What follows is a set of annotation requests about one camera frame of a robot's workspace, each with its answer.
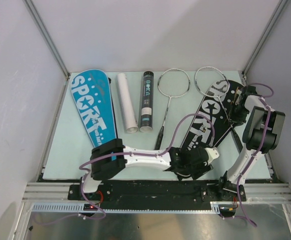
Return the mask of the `black racket cover gold script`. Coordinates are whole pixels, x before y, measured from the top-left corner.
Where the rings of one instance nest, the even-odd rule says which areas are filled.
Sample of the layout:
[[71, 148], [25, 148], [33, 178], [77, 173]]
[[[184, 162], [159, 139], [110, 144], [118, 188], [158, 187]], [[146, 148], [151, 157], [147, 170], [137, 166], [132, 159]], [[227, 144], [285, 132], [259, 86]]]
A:
[[234, 113], [234, 108], [236, 105], [237, 100], [239, 99], [240, 96], [240, 89], [237, 87], [234, 92], [232, 93], [233, 96], [232, 98], [230, 98], [230, 107], [229, 110], [224, 106], [223, 101], [222, 101], [222, 97], [226, 97], [227, 93], [231, 93], [231, 84], [230, 82], [226, 79], [226, 80], [218, 80], [215, 83], [215, 88], [217, 89], [218, 93], [215, 94], [215, 97], [217, 98], [217, 100], [219, 101], [219, 103], [221, 104], [221, 108], [223, 109], [225, 116], [226, 116], [226, 123], [229, 126], [230, 130], [231, 130], [231, 134], [232, 134], [232, 138], [236, 144], [237, 150], [241, 151], [243, 149], [243, 144], [240, 140], [240, 137], [238, 135], [238, 133], [235, 130], [235, 127], [237, 125], [242, 125], [242, 122], [239, 122], [238, 120], [234, 120], [234, 117], [232, 116], [232, 114]]

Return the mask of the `black racket cover front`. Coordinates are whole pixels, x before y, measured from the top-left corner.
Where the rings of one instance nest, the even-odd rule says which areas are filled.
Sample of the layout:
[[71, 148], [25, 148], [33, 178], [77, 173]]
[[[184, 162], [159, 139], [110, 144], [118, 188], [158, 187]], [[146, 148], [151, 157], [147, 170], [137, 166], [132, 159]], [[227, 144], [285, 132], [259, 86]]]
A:
[[228, 80], [217, 80], [202, 88], [203, 100], [193, 117], [181, 148], [191, 150], [198, 146], [214, 147], [228, 130], [230, 118], [231, 85]]

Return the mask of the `white racket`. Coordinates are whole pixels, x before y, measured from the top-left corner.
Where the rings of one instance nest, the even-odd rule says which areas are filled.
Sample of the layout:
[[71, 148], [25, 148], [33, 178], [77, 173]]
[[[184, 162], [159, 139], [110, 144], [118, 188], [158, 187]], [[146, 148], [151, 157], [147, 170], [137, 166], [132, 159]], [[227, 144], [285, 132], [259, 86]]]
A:
[[164, 138], [166, 120], [172, 99], [181, 98], [186, 95], [190, 90], [190, 86], [190, 76], [182, 69], [170, 68], [160, 75], [157, 81], [157, 88], [163, 96], [168, 98], [168, 102], [163, 116], [162, 126], [158, 132], [155, 142], [155, 150], [159, 150], [161, 148], [161, 144]]
[[222, 102], [222, 98], [228, 93], [231, 86], [225, 74], [216, 67], [204, 66], [195, 72], [194, 84], [202, 95], [214, 98], [220, 103], [226, 116], [226, 123], [230, 127], [236, 148], [238, 152], [240, 152], [243, 149], [242, 142], [233, 126], [233, 123], [230, 121], [230, 115]]

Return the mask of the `black shuttlecock tube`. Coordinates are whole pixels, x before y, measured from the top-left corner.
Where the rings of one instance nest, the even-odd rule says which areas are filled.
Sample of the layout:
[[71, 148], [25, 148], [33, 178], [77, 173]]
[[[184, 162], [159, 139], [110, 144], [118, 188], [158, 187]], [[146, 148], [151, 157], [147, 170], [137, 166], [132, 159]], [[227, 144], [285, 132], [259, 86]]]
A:
[[145, 71], [142, 77], [139, 130], [149, 133], [153, 130], [154, 73]]

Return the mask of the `white shuttlecock tube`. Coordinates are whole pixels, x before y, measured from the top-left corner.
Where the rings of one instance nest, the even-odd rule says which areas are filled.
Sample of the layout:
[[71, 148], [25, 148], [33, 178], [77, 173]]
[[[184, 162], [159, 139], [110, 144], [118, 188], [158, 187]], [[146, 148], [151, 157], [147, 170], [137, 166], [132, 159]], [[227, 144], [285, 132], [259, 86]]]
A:
[[138, 131], [139, 128], [129, 92], [128, 79], [125, 73], [119, 73], [117, 75], [117, 84], [122, 108], [122, 115], [124, 119], [125, 131], [128, 134], [134, 134]]

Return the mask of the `blue racket cover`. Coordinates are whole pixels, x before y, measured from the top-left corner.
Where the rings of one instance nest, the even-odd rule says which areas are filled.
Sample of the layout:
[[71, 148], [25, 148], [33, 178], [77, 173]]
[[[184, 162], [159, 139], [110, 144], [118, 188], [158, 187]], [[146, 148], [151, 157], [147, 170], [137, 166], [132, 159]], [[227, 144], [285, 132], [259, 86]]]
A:
[[77, 74], [70, 92], [94, 148], [117, 138], [110, 80], [100, 69]]

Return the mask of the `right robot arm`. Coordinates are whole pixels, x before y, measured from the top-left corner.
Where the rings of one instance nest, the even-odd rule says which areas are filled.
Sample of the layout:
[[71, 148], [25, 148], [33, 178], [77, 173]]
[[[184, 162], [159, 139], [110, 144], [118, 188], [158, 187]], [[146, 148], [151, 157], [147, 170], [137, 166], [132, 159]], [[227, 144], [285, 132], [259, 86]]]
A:
[[256, 161], [274, 150], [281, 137], [285, 113], [273, 109], [266, 103], [266, 98], [256, 91], [258, 83], [252, 83], [236, 91], [236, 96], [229, 111], [229, 120], [235, 124], [245, 123], [242, 135], [243, 147], [233, 166], [220, 177], [217, 196], [227, 201], [239, 193], [239, 186], [245, 184], [247, 174]]

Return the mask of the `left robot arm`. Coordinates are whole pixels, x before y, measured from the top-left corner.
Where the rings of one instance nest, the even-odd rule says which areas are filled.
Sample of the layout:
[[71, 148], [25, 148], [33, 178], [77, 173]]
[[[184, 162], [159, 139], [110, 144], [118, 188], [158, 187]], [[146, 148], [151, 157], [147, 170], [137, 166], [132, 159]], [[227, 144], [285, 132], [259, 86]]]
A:
[[79, 194], [92, 199], [102, 181], [110, 180], [127, 168], [145, 167], [172, 172], [179, 179], [196, 180], [211, 170], [211, 163], [220, 156], [215, 147], [193, 149], [168, 147], [165, 150], [136, 149], [115, 138], [91, 150], [90, 161], [79, 167], [87, 173], [81, 179]]

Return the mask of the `light green table mat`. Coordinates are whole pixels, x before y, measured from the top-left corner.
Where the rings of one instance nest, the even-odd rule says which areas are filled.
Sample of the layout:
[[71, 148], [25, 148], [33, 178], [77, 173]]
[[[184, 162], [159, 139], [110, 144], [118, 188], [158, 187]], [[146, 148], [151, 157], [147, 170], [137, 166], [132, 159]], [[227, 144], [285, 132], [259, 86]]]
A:
[[[137, 119], [139, 118], [140, 94], [142, 85], [143, 71], [125, 72], [129, 93], [133, 105], [133, 110]], [[126, 133], [124, 119], [121, 111], [121, 101], [117, 87], [117, 74], [119, 72], [106, 72], [111, 79], [111, 94], [114, 105], [114, 115], [116, 120], [117, 135], [122, 139], [124, 145], [131, 148], [153, 150], [158, 132], [162, 126], [168, 98], [163, 96], [157, 88], [157, 81], [163, 71], [154, 71], [154, 103], [153, 103], [153, 130], [149, 133]], [[228, 79], [241, 83], [238, 71], [222, 71]], [[194, 71], [187, 71], [191, 86], [189, 92], [180, 97], [171, 100], [168, 115], [165, 122], [164, 136], [161, 148], [169, 146], [173, 132], [178, 122], [187, 114], [195, 113], [202, 102], [201, 95], [194, 86]], [[93, 149], [92, 142], [81, 121], [75, 102], [73, 100], [70, 84], [78, 72], [71, 74], [66, 95], [63, 101], [62, 109], [59, 115], [58, 123], [54, 133], [50, 152], [45, 164], [43, 173], [44, 180], [78, 180], [85, 171], [79, 170], [79, 166], [90, 160]], [[187, 118], [179, 127], [175, 137], [173, 147], [180, 147], [184, 137], [191, 125], [193, 116]], [[232, 134], [229, 133], [221, 144], [217, 147], [220, 157], [212, 162], [213, 170], [204, 174], [198, 180], [217, 180], [223, 176], [236, 161], [239, 156], [236, 144]], [[247, 175], [246, 180], [269, 179], [270, 173], [265, 157], [257, 160]], [[122, 170], [113, 180], [173, 180], [177, 181], [177, 176], [168, 171], [148, 167], [131, 167]]]

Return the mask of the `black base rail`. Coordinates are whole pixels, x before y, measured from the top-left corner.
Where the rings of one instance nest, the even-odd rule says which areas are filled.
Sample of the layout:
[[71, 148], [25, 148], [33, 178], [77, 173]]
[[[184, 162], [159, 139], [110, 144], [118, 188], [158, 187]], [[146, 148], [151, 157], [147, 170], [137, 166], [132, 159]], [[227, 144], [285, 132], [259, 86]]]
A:
[[80, 184], [70, 184], [60, 202], [81, 204], [86, 212], [95, 209], [93, 202], [107, 212], [194, 213], [214, 210], [213, 203], [237, 207], [246, 200], [243, 186], [226, 190], [216, 180], [107, 180], [95, 193], [82, 194]]

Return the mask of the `right aluminium frame post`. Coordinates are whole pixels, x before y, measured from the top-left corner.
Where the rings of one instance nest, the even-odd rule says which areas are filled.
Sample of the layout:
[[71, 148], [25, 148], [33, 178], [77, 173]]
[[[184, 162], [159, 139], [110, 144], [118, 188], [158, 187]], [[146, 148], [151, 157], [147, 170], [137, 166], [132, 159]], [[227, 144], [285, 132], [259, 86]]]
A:
[[260, 54], [262, 48], [264, 47], [265, 43], [267, 42], [268, 38], [271, 36], [275, 26], [279, 22], [280, 18], [282, 17], [284, 11], [288, 7], [290, 0], [280, 0], [275, 7], [273, 13], [271, 14], [271, 17], [266, 24], [255, 48], [253, 49], [250, 57], [248, 58], [248, 61], [246, 62], [243, 70], [242, 75], [246, 76], [251, 69], [252, 65], [254, 64], [255, 60], [257, 59], [258, 55]]

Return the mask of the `aluminium frame post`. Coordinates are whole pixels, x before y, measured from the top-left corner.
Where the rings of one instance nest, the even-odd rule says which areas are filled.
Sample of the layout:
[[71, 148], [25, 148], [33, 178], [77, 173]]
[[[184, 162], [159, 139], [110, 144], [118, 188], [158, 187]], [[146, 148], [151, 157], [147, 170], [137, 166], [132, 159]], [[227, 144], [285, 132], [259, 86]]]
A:
[[255, 60], [257, 59], [258, 55], [260, 54], [262, 48], [264, 47], [265, 43], [267, 42], [268, 38], [271, 36], [275, 26], [279, 22], [280, 18], [282, 17], [284, 11], [288, 7], [290, 0], [280, 0], [275, 7], [273, 13], [271, 14], [271, 17], [266, 24], [255, 48], [253, 49], [250, 57], [248, 58], [248, 61], [246, 62], [243, 70], [242, 75], [246, 76], [251, 69], [252, 65], [254, 64]]
[[58, 67], [60, 68], [61, 72], [63, 73], [64, 76], [68, 76], [69, 75], [69, 71], [38, 11], [38, 9], [36, 8], [34, 2], [32, 0], [23, 0], [23, 3], [26, 7], [26, 9], [28, 10], [30, 16], [32, 17], [32, 20], [34, 22], [34, 24], [36, 25], [36, 27], [38, 28], [43, 40], [45, 41], [50, 53], [52, 54], [52, 57], [54, 58], [54, 60], [56, 61]]

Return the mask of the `left aluminium frame post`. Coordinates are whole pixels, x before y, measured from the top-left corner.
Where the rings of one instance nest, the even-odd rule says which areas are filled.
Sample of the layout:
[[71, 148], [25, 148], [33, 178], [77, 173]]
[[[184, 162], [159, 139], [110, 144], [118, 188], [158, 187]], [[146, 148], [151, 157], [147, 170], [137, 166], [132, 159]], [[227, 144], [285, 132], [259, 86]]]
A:
[[68, 76], [69, 75], [69, 71], [38, 11], [38, 9], [36, 8], [34, 2], [32, 0], [23, 0], [23, 3], [26, 7], [26, 9], [28, 10], [30, 16], [32, 17], [32, 20], [34, 22], [34, 24], [36, 25], [36, 27], [38, 28], [43, 40], [45, 41], [50, 53], [52, 54], [52, 57], [54, 58], [54, 60], [56, 61], [58, 67], [60, 68], [61, 72], [63, 73], [64, 76]]

